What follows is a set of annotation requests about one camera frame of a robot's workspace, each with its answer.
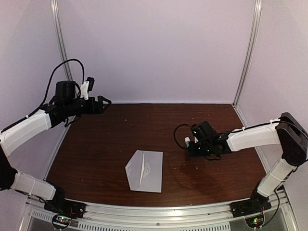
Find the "white paper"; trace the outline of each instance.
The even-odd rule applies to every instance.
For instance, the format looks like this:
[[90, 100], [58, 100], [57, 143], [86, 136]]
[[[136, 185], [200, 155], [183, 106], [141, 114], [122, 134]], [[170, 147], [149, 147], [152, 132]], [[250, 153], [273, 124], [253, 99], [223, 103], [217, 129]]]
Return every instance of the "white paper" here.
[[163, 153], [137, 150], [125, 166], [133, 191], [162, 192]]

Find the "wooden table surface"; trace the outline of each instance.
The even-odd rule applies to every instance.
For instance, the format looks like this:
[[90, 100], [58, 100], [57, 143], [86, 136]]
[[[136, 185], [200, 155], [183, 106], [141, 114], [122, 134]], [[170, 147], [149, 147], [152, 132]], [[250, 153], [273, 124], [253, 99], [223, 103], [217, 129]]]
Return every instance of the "wooden table surface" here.
[[[109, 205], [202, 205], [249, 197], [265, 176], [254, 149], [208, 161], [189, 158], [173, 141], [177, 125], [205, 120], [217, 132], [242, 127], [225, 104], [114, 104], [102, 115], [84, 115], [69, 129], [47, 180], [68, 199]], [[189, 128], [178, 130], [182, 145], [188, 135]], [[129, 189], [125, 166], [137, 149], [164, 153], [162, 193]]]

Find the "white wall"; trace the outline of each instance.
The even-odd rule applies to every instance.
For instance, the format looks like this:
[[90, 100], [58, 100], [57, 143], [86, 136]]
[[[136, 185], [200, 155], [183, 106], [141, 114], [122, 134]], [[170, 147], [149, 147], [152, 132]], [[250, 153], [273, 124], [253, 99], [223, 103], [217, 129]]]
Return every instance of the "white wall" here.
[[[50, 1], [0, 1], [0, 130], [35, 109], [44, 97], [52, 70], [61, 62]], [[52, 83], [65, 79], [59, 69]], [[43, 179], [64, 131], [58, 126], [31, 139], [9, 160], [13, 167]], [[0, 192], [0, 230], [15, 231], [26, 197]]]
[[114, 103], [231, 103], [254, 0], [62, 0], [69, 58]]
[[[308, 1], [263, 0], [253, 59], [239, 107], [249, 125], [290, 112], [308, 130]], [[270, 166], [279, 147], [262, 148]], [[308, 164], [286, 182], [300, 230], [308, 227]]]

